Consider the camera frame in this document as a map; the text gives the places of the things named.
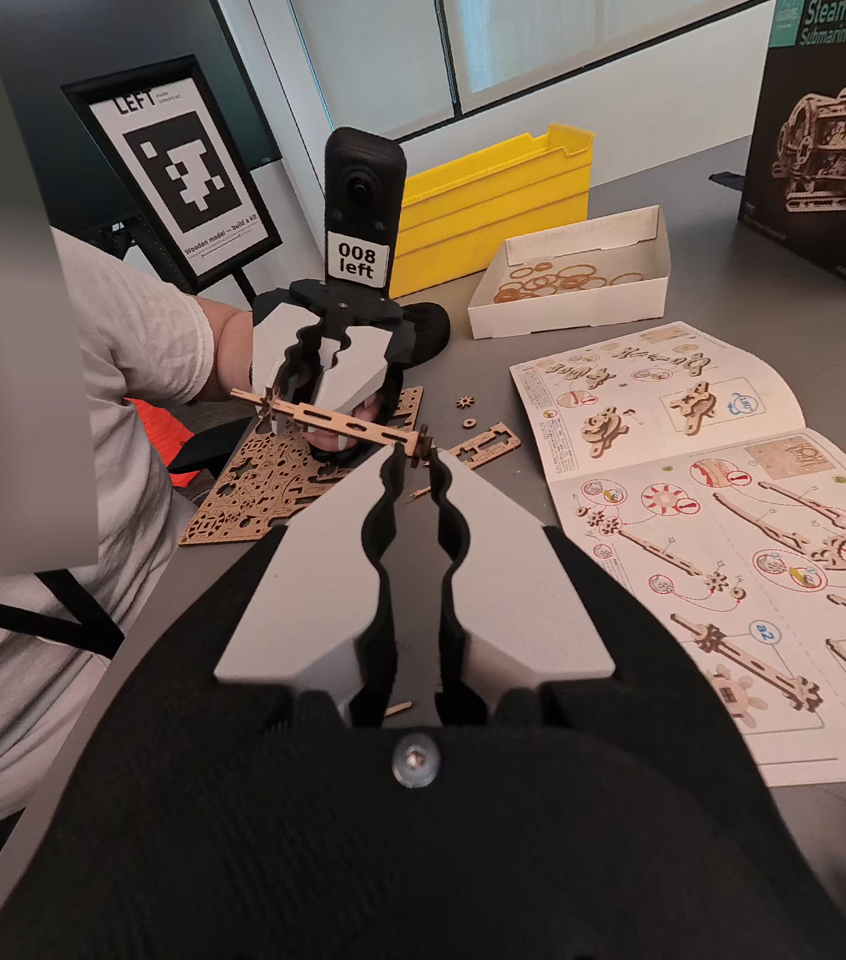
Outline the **yellow plastic bin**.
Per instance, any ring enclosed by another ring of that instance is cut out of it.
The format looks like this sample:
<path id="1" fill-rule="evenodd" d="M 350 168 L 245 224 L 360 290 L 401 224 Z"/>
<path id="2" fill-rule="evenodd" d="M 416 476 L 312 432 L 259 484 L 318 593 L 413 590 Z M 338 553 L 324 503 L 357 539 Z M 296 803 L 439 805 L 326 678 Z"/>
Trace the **yellow plastic bin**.
<path id="1" fill-rule="evenodd" d="M 405 181 L 390 294 L 486 270 L 505 241 L 584 221 L 594 134 L 551 124 Z"/>

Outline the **person's white shirt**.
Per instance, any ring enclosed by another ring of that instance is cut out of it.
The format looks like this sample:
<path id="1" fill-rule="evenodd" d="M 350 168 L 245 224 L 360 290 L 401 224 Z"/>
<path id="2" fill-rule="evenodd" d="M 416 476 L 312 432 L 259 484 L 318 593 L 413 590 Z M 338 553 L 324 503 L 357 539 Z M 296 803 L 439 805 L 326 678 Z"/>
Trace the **person's white shirt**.
<path id="1" fill-rule="evenodd" d="M 188 523 L 129 399 L 192 400 L 213 371 L 213 334 L 171 284 L 61 231 L 53 237 L 76 315 L 97 494 L 98 562 L 73 575 L 127 633 Z M 107 666 L 0 630 L 0 821 L 29 802 Z"/>

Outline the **wooden cutout frame piece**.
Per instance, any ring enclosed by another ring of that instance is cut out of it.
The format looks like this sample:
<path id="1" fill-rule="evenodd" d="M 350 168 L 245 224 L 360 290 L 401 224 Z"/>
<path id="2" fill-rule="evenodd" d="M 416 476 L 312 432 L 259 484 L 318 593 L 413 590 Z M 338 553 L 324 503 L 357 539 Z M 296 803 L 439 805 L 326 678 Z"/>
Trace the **wooden cutout frame piece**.
<path id="1" fill-rule="evenodd" d="M 446 452 L 467 469 L 477 470 L 520 447 L 521 440 L 512 429 L 502 422 L 497 422 L 487 431 L 465 439 Z"/>

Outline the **person's left hand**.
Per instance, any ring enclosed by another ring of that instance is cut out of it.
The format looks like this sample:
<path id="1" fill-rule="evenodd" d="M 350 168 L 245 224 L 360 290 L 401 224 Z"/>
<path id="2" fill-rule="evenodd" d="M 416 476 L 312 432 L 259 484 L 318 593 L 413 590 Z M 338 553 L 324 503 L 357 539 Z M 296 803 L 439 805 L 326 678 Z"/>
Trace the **person's left hand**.
<path id="1" fill-rule="evenodd" d="M 351 420 L 372 423 L 379 416 L 383 406 L 383 393 L 378 390 L 359 402 L 346 416 Z M 330 454 L 353 449 L 360 442 L 356 437 L 342 435 L 317 426 L 301 426 L 301 430 L 313 450 L 322 450 Z"/>

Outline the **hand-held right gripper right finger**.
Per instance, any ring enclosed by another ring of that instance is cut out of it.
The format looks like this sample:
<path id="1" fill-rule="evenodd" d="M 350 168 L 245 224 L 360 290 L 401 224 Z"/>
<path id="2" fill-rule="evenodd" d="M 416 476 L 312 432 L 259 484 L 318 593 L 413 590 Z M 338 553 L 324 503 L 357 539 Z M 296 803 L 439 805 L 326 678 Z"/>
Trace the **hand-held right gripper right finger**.
<path id="1" fill-rule="evenodd" d="M 429 474 L 451 560 L 434 695 L 441 723 L 483 725 L 514 689 L 611 677 L 613 659 L 544 525 L 447 451 L 431 454 Z"/>

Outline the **orange fabric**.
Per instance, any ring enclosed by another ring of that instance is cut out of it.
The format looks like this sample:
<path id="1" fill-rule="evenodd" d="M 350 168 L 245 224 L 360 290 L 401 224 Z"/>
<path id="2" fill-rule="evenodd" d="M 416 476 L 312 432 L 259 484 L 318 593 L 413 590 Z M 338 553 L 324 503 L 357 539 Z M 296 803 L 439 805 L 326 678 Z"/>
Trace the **orange fabric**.
<path id="1" fill-rule="evenodd" d="M 193 431 L 168 410 L 140 399 L 127 399 L 137 410 L 143 428 L 164 465 L 168 466 L 190 438 Z"/>

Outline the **wooden slotted rod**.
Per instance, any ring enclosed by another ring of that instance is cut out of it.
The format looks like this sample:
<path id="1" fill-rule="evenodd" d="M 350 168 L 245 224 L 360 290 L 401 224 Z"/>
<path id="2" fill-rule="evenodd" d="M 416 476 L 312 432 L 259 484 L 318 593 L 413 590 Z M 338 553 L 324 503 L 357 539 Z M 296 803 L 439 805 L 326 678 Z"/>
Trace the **wooden slotted rod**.
<path id="1" fill-rule="evenodd" d="M 369 442 L 381 446 L 402 446 L 412 443 L 416 438 L 414 432 L 397 428 L 390 428 L 375 422 L 351 419 L 337 411 L 329 411 L 307 403 L 292 403 L 277 398 L 275 395 L 262 396 L 251 391 L 232 389 L 231 396 L 247 402 L 252 402 L 266 411 L 269 417 L 273 412 L 283 414 L 291 421 L 301 426 L 316 426 L 332 430 L 341 435 L 358 438 L 361 442 Z"/>

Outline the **white cardboard box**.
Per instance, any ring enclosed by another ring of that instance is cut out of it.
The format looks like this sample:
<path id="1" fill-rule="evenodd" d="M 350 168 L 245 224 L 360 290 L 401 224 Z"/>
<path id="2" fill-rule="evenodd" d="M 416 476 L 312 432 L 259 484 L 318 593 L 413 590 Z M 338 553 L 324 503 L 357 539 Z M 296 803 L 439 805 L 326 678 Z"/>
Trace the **white cardboard box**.
<path id="1" fill-rule="evenodd" d="M 509 272 L 549 260 L 595 264 L 600 273 L 640 271 L 643 281 L 583 293 L 494 304 Z M 671 269 L 665 216 L 658 205 L 507 239 L 487 268 L 468 307 L 477 339 L 537 331 L 597 327 L 664 315 Z"/>

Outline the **pile of rubber bands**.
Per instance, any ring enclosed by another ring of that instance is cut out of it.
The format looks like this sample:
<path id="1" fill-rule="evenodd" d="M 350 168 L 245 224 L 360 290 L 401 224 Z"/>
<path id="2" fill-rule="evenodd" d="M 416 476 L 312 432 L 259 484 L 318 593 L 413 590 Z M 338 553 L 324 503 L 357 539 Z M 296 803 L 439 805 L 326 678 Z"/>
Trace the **pile of rubber bands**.
<path id="1" fill-rule="evenodd" d="M 603 274 L 595 264 L 585 261 L 558 267 L 553 261 L 543 260 L 512 269 L 493 294 L 491 303 L 505 305 L 563 294 L 584 293 L 643 282 L 645 279 L 645 273 L 640 270 L 609 270 L 608 274 Z"/>

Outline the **illustrated instruction booklet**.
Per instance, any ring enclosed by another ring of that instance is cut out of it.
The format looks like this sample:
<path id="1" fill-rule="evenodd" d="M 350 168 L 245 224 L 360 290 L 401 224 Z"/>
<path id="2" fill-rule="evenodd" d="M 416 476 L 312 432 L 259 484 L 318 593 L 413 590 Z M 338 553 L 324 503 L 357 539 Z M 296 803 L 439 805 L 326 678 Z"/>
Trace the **illustrated instruction booklet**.
<path id="1" fill-rule="evenodd" d="M 510 373 L 565 535 L 691 656 L 767 784 L 846 782 L 846 454 L 682 322 Z"/>

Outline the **frosted glass window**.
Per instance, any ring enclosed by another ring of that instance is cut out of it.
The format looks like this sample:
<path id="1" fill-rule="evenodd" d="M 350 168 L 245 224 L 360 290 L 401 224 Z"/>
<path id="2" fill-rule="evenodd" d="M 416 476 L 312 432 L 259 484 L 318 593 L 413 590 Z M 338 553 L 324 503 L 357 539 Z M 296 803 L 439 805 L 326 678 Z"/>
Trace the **frosted glass window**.
<path id="1" fill-rule="evenodd" d="M 756 2 L 251 2 L 290 102 L 410 139 Z"/>

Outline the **black model kit box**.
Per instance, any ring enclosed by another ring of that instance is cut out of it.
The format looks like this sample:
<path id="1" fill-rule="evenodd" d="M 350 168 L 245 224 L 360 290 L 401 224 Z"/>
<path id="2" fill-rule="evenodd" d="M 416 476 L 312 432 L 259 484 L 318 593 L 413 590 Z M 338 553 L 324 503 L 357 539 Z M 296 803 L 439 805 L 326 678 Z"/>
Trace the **black model kit box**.
<path id="1" fill-rule="evenodd" d="M 846 281 L 846 1 L 775 4 L 739 218 Z"/>

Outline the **black framed marker sign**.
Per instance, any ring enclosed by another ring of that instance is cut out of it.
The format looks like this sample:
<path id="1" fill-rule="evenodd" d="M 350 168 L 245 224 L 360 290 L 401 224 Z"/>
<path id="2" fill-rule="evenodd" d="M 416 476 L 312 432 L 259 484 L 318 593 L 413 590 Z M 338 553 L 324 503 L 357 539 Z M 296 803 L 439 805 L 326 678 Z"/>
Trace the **black framed marker sign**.
<path id="1" fill-rule="evenodd" d="M 282 240 L 193 54 L 63 85 L 155 240 L 159 276 L 198 294 Z"/>

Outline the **laser-cut wooden parts sheet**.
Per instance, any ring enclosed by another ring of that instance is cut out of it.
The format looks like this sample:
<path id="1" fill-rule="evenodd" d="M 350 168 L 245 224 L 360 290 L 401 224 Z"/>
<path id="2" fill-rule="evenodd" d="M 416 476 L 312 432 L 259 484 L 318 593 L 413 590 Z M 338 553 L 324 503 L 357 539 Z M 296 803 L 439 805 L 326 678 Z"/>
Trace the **laser-cut wooden parts sheet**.
<path id="1" fill-rule="evenodd" d="M 349 474 L 348 469 L 320 474 L 301 426 L 279 436 L 253 426 L 178 545 L 257 541 Z"/>

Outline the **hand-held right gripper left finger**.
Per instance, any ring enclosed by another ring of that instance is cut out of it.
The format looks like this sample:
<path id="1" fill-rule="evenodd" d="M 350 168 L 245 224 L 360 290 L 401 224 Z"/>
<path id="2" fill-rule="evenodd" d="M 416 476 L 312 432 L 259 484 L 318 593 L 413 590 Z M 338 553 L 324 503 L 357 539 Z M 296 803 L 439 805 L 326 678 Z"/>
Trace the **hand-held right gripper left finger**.
<path id="1" fill-rule="evenodd" d="M 397 666 L 390 582 L 402 446 L 380 447 L 294 516 L 214 669 L 222 683 L 321 690 L 379 726 Z"/>

